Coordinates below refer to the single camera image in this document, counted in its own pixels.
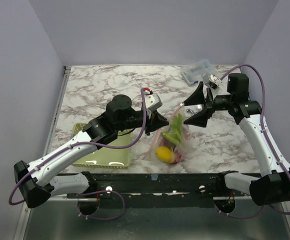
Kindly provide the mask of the clear zip top bag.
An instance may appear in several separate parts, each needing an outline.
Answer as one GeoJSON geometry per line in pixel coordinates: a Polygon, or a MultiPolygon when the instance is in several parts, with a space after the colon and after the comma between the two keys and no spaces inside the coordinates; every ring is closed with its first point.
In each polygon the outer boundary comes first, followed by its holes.
{"type": "Polygon", "coordinates": [[[190,147],[190,129],[184,124],[185,106],[180,104],[167,119],[168,125],[156,131],[145,161],[160,161],[176,165],[185,159],[190,147]]]}

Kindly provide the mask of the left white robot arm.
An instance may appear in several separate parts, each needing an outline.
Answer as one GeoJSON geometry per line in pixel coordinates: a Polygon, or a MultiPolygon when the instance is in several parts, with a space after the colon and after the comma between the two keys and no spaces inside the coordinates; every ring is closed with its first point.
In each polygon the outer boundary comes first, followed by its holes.
{"type": "Polygon", "coordinates": [[[140,94],[140,110],[132,108],[132,100],[127,95],[116,95],[107,103],[105,112],[89,121],[61,147],[29,163],[22,160],[17,162],[13,167],[16,186],[8,203],[16,205],[13,195],[17,190],[30,209],[59,195],[92,197],[96,193],[97,183],[90,173],[60,175],[60,172],[101,148],[128,149],[143,134],[149,135],[167,126],[169,122],[158,112],[158,108],[163,105],[160,97],[146,88],[141,89],[140,94]]]}

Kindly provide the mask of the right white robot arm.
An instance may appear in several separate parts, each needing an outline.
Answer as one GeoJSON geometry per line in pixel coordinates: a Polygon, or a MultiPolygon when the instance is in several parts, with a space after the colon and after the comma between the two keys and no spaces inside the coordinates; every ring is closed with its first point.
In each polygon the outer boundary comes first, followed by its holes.
{"type": "Polygon", "coordinates": [[[185,106],[202,105],[202,110],[183,123],[205,128],[216,111],[227,111],[247,137],[260,169],[260,177],[237,171],[222,172],[215,191],[226,196],[236,190],[251,196],[258,206],[290,201],[290,164],[283,157],[266,123],[261,105],[249,99],[249,78],[243,73],[228,76],[227,94],[219,95],[222,81],[205,74],[185,106]]]}

